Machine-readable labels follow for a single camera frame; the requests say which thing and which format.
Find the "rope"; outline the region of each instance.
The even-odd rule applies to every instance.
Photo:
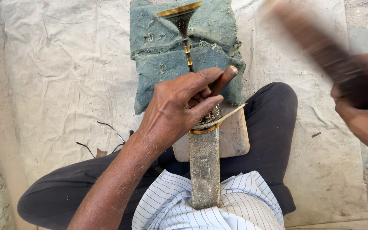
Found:
[[[240,109],[242,109],[245,106],[245,104],[240,105],[238,108],[232,110],[230,113],[228,113],[227,115],[225,115],[224,117],[222,117],[219,120],[216,120],[214,122],[208,123],[208,124],[201,124],[201,125],[197,125],[195,126],[195,128],[199,129],[199,128],[207,128],[210,126],[214,126],[220,122],[223,122],[225,119],[229,118],[229,116],[233,115],[234,113],[238,112]]]

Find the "wrist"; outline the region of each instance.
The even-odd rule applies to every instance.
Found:
[[[139,128],[130,136],[122,149],[128,150],[130,154],[145,155],[155,160],[167,148],[158,144],[153,135],[145,133]]]

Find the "black and gold stem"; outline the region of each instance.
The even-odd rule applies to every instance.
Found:
[[[184,50],[187,58],[188,70],[190,72],[194,72],[193,62],[191,60],[190,46],[188,44],[188,23],[190,22],[191,17],[194,12],[202,5],[201,2],[191,3],[182,7],[177,7],[173,9],[169,9],[166,11],[162,11],[157,13],[157,15],[161,18],[167,19],[172,22],[177,29],[180,31]]]

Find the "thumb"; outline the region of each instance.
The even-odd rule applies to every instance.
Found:
[[[224,100],[224,97],[221,95],[215,97],[207,97],[204,101],[200,102],[198,105],[193,107],[190,111],[192,115],[201,119],[206,114],[208,114],[217,104],[221,103]]]
[[[349,125],[350,121],[361,114],[362,110],[356,109],[355,107],[351,106],[347,99],[345,98],[335,98],[336,112],[343,118],[343,121],[347,125]]]

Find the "left hand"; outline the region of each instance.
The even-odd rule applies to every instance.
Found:
[[[223,101],[221,95],[208,97],[211,93],[208,84],[222,73],[214,67],[158,83],[135,139],[157,148],[157,152],[174,144]]]

